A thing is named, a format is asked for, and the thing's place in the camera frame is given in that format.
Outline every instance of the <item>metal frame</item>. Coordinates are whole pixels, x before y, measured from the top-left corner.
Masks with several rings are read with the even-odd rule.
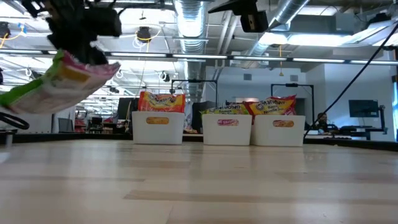
[[[214,84],[216,84],[216,105],[218,105],[218,82],[217,80],[172,80],[172,89],[171,92],[173,93],[173,84],[174,82],[188,82],[188,83],[205,83],[205,82],[212,82]]]
[[[48,57],[53,58],[55,50],[32,50],[32,49],[0,49],[0,54],[25,57]],[[296,58],[296,57],[252,57],[237,55],[209,55],[209,54],[170,54],[170,53],[144,53],[144,52],[103,52],[108,60],[171,60],[198,59],[198,60],[241,60],[241,61],[265,61],[265,62],[297,62],[297,63],[325,63],[325,64],[348,64],[364,65],[367,60],[356,60],[355,58],[330,59],[330,58]],[[374,60],[370,65],[397,66],[398,61]]]
[[[314,102],[314,90],[313,90],[313,85],[301,85],[301,84],[296,84],[296,83],[286,83],[286,84],[271,84],[271,96],[274,96],[274,86],[285,86],[289,88],[297,88],[299,86],[305,87],[308,86],[311,88],[311,103],[312,103],[312,123],[315,122],[315,102]]]

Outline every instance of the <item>wooden surface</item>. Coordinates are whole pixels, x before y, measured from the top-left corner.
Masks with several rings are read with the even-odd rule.
[[[398,154],[304,148],[16,144],[1,224],[396,224]]]

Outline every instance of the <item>monitor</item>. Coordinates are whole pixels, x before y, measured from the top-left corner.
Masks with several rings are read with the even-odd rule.
[[[68,118],[58,118],[58,131],[59,133],[74,132],[73,121]]]
[[[100,125],[102,124],[102,118],[92,118],[91,123]]]
[[[349,100],[349,116],[352,118],[378,118],[379,102],[377,100]]]
[[[118,119],[126,119],[132,111],[138,109],[138,98],[120,98],[118,104]]]

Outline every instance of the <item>white bin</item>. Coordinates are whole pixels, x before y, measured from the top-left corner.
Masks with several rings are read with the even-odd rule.
[[[204,114],[203,142],[208,145],[250,145],[251,115]]]
[[[171,112],[132,112],[134,144],[181,144],[185,115]]]
[[[301,147],[304,123],[305,116],[257,115],[252,127],[251,144]]]

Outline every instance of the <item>ceiling light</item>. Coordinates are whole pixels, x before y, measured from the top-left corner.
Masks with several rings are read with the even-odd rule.
[[[199,58],[199,59],[227,59],[224,55],[190,55],[190,54],[173,54],[175,58]]]
[[[286,44],[287,38],[283,34],[273,34],[266,32],[260,38],[259,43],[264,45]]]
[[[367,62],[368,62],[367,60],[352,60],[349,63],[357,64],[357,65],[364,65]],[[371,65],[398,65],[398,62],[396,62],[396,61],[372,61],[370,64]]]
[[[112,53],[112,55],[120,57],[166,57],[166,54],[123,53],[123,52]]]
[[[208,42],[208,38],[197,38],[197,37],[173,37],[173,40],[193,40],[193,41],[202,41]]]
[[[290,45],[336,47],[345,43],[350,35],[330,34],[294,34],[289,37],[287,43]]]
[[[41,54],[39,50],[14,50],[14,49],[0,49],[0,53],[7,54]]]
[[[249,56],[234,56],[234,60],[258,60],[258,61],[278,61],[284,62],[287,58],[280,57],[249,57]]]
[[[318,62],[318,63],[343,63],[344,60],[316,59],[316,58],[293,58],[294,62]]]

